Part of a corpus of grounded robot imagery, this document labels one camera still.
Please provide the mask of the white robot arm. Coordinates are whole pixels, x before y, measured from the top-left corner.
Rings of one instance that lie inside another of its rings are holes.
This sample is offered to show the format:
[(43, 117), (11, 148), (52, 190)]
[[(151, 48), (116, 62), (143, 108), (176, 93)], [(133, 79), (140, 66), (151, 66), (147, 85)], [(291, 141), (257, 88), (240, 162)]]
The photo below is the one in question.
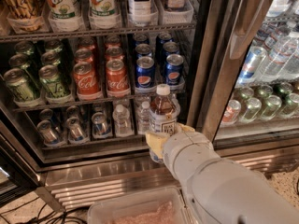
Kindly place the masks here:
[(262, 175), (221, 157), (191, 127), (177, 132), (146, 132), (149, 148), (179, 182), (199, 224), (299, 224), (299, 211)]

